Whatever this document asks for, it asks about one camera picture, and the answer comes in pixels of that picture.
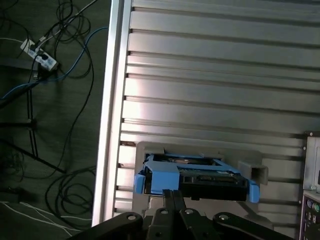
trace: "black cable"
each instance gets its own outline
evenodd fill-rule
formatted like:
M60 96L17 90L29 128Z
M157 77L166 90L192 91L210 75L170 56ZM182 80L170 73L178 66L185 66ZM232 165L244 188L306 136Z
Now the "black cable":
M77 180L83 179L84 174L90 174L92 175L92 182L94 182L96 177L95 170L96 167L91 166L60 176L49 185L44 195L45 204L49 211L61 221L77 230L85 230L90 228L90 222L78 224L66 218L62 218L61 216L65 214L76 216L87 213L92 214L94 193L90 186L83 184L83 181L78 182Z
M86 31L84 31L84 33L89 32L89 31L91 30L91 23L90 23L90 21L89 21L88 18L83 17L83 16L80 15L80 14L79 14L77 17L73 17L73 20L76 19L76 18L87 19L87 21L88 21L88 23L89 23L89 24L88 24L88 29L87 29ZM80 76L76 76L76 78L80 78L80 77L83 78L83 77L87 76L87 75L90 73L90 70L92 71L92 78L91 78L91 83L90 83L89 91L88 91L88 94L87 94L87 96L86 96L86 98L85 98L84 104L82 105L79 113L78 113L77 116L75 117L75 119L74 119L74 121L73 121L73 123L72 123L72 125L71 125L71 127L70 127L70 129L69 129L69 131L68 131L68 134L67 134L67 136L66 136L66 138L65 138L65 141L64 141L64 144L63 144L63 149L62 149L62 154L61 154L61 157L60 157L60 159L59 159L57 168L61 165L61 163L62 163L62 161L63 161L63 158L64 158L64 156L65 156L65 152L66 152L66 148L67 148L68 142L69 142L70 139L71 139L73 130L74 130L74 128L75 128L75 125L76 125L76 123L77 123L80 115L81 115L82 112L84 111L84 109L85 109L85 107L86 107L86 105L87 105L87 103L88 103L88 101L89 101L89 98L90 98L90 95L91 95L91 92L92 92L92 89L93 89L94 81L95 81L95 72L94 72L94 66L93 66L93 61L92 61L91 55L90 55L90 51L89 51L88 47L85 46L83 39L81 39L81 40L82 40L82 42L81 42L79 39L77 39L77 37L75 37L75 36L81 37L84 33L83 33L83 32L82 32L81 34L78 33L78 32L81 31L81 30L76 28L76 33L78 33L78 34L72 35L72 34L69 32L69 30L67 29L67 27L72 27L72 28L75 28L75 27L74 27L73 25L71 25L70 23L69 23L67 26L65 26L65 27L66 27L66 28L63 29L64 31L61 31L61 32L59 33L59 35L58 35L57 42L56 42L56 47L55 47L55 52L54 52L54 53L57 54L57 48L58 48L59 40L61 39L63 33L68 34L68 35L71 36L82 48L85 49L85 53L86 53L86 55L88 56L88 59L89 59L89 65L88 65L88 68L87 68L86 72L85 72L84 74L80 75ZM37 180L39 180L39 179L48 179L48 178L50 178L51 176L53 176L55 173L56 173L56 170L54 170L54 171L53 171L51 174L49 174L48 176L44 176L44 177L33 177L33 176L24 176L24 177L25 177L25 178L30 178L30 179L37 179Z
M93 89L93 86L94 86L94 82L95 82L95 71L94 71L94 66L93 66L93 62L92 62L92 58L91 58L91 55L90 55L90 52L88 50L88 57L89 57L89 62L91 64L91 72L92 72L92 79L91 79L91 83L90 83L90 88L89 88L89 91L87 93L87 96L85 98L85 101L79 111L79 113L77 114L77 116L75 117L69 131L68 131L68 134L65 138L65 141L64 141L64 144L63 144L63 149L62 149L62 154L61 154L61 157L59 159L59 162L58 162L58 165L56 166L57 168L60 167L62 161L63 161L63 158L65 156L65 152L66 152L66 148L67 148L67 144L68 144L68 140L71 138L71 135L73 133L73 130L75 128L75 125L80 117L80 115L82 114L82 112L84 111L88 101L89 101L89 98L90 98L90 95L91 95L91 92L92 92L92 89ZM54 170L51 174L49 174L48 176L44 176L44 177L29 177L30 179L48 179L50 178L51 176L53 176L55 173L56 173L57 170Z
M9 5L9 6L5 7L5 8L2 8L2 6L1 6L0 11L1 11L1 10L2 10L2 11L7 11L7 10L13 8L15 5L17 5L18 2L19 2L19 0L15 0L15 2L13 2L13 4L11 4L11 5Z
M80 41L79 39L77 39L77 38L74 38L74 40L75 40L82 48L84 47L84 41L81 42L81 41ZM54 51L53 51L53 57L54 57L54 59L58 59L58 57L57 57L57 52L58 52L59 43L60 43L60 35L58 36L58 38L57 38L57 40L55 41L55 44L54 44ZM90 54L89 54L88 48L85 48L85 53L86 53L86 55L88 56L88 58L90 58L90 57L89 57ZM61 66L61 65L58 66L58 70L59 70L63 75L66 74L66 73L62 70L62 66ZM68 77L71 78L71 79L84 78L84 77L86 77L86 76L90 73L90 70L91 70L91 64L90 64L90 62L89 62L89 65L88 65L88 67L87 67L87 69L86 69L86 71L85 71L84 73L81 73L81 74L79 74L79 75L70 75L70 74L68 74Z
M5 22L9 22L9 23L12 23L12 24L15 24L21 28L24 29L25 33L26 33L26 39L27 39L27 42L26 42L26 45L24 46L24 48L20 51L20 53L18 54L18 56L16 58L19 58L21 56L21 54L24 52L24 50L26 49L26 47L29 45L29 41L31 39L31 34L30 32L28 31L28 29L26 27L24 27L22 24L10 19L8 16L6 16L5 14L3 14L3 16L0 17L0 19L2 20L2 24L1 24L1 27L3 27L3 24Z

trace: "metal stand leg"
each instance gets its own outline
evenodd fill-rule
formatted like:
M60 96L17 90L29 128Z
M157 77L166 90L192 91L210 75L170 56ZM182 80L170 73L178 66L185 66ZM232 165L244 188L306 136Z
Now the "metal stand leg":
M51 163L48 163L47 161L41 159L40 157L37 157L37 156L33 155L32 153L30 153L30 152L28 152L28 151L26 151L26 150L24 150L24 149L22 149L22 148L20 148L20 147L18 147L16 145L12 144L12 143L10 143L10 142L8 142L6 140L0 139L0 143L8 145L9 147L19 151L20 153L22 153L22 154L24 154L24 155L26 155L26 156L38 161L38 162L44 164L44 165L46 165L46 166L48 166L48 167L50 167L50 168L52 168L52 169L54 169L54 170L56 170L56 171L58 171L60 173L63 173L63 174L66 173L66 171L56 167L55 165L52 165Z
M37 126L37 122L34 119L31 119L29 122L0 122L0 128L24 128L24 129L28 128L28 130L31 132L31 134L33 134L33 136L34 136L34 130L35 130L36 126ZM40 157L38 157L38 153L36 153L36 155L34 153L30 153L30 152L22 149L21 147L18 147L16 145L4 140L4 139L0 139L0 143L6 144L7 146L19 151L20 153L38 161L39 163L44 164L44 165L46 165L46 166L48 166L48 167L50 167L60 173L63 173L63 174L66 173L66 171L64 171L64 170L52 165L51 163L41 159Z

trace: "screw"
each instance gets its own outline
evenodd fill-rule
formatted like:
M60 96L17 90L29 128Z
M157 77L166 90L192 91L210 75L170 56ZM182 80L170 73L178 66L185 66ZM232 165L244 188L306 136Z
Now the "screw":
M184 211L186 214L193 214L194 213L194 211L192 211L191 209L187 209L187 210L185 210Z
M220 215L219 218L221 220L228 220L229 219L229 217L227 215Z

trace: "tangled cables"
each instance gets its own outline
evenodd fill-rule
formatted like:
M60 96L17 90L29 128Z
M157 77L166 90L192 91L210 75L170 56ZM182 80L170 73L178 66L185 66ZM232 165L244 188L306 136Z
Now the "tangled cables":
M92 215L94 193L91 189L95 178L96 167L92 166L76 170L54 180L44 196L49 211L77 230L90 228L90 222L79 223L74 219L69 220L61 216L66 214L79 217L87 217L86 214Z

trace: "silver metal frame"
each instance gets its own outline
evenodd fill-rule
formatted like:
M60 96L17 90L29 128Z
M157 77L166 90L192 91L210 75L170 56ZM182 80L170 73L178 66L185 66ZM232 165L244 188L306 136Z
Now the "silver metal frame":
M319 96L310 91L320 89L311 70L318 53L305 47L319 45L319 9L261 0L113 1L93 225L132 209L136 148L120 141L214 145L263 154L269 182L258 214L294 236L301 134L320 131Z
M309 136L306 143L303 189L320 191L318 175L320 171L320 137Z
M130 10L130 0L111 3L92 226L113 216Z

